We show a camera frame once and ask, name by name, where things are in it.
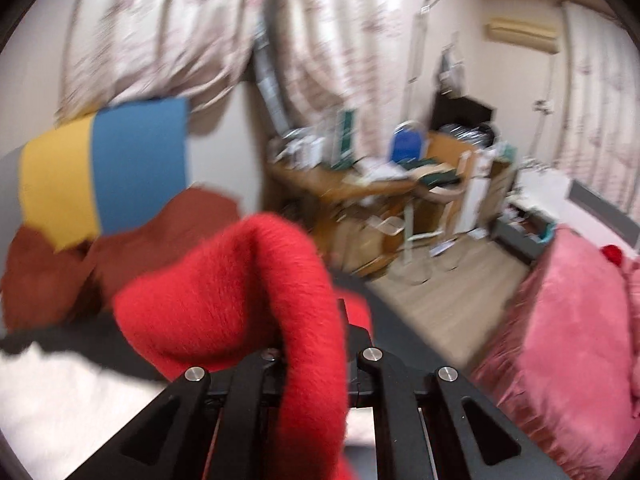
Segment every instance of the wooden floor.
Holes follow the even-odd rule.
[[[427,276],[424,255],[420,259],[425,250],[416,250],[416,260],[404,268],[409,275]],[[459,266],[447,272],[460,256]],[[528,270],[494,242],[464,237],[436,259],[427,283],[411,286],[388,274],[369,286],[452,366],[465,370],[477,359]]]

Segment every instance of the floral curtain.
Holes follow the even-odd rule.
[[[640,221],[640,59],[609,18],[565,3],[570,95],[558,167]]]
[[[181,95],[199,111],[241,77],[262,0],[77,0],[59,121],[107,104]]]
[[[357,156],[386,155],[399,117],[402,0],[280,0],[278,63],[297,120],[356,108]]]

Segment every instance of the pink blanket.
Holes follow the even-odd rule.
[[[607,478],[640,430],[619,269],[559,228],[490,347],[475,382],[569,476]]]

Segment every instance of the red stuffed toy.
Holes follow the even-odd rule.
[[[616,267],[621,268],[622,263],[625,260],[625,256],[622,253],[622,249],[620,249],[616,245],[607,245],[600,249],[600,252],[604,254],[604,257],[609,260]]]
[[[281,334],[287,383],[267,478],[351,477],[341,458],[344,321],[316,247],[295,225],[271,214],[240,221],[179,263],[136,279],[113,306],[133,348],[169,380],[195,365],[233,366]],[[357,317],[370,323],[362,306]]]

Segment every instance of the black metal bracket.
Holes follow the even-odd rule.
[[[456,370],[408,368],[349,325],[351,407],[373,407],[380,480],[566,480]],[[258,480],[286,362],[278,349],[190,368],[68,480]]]

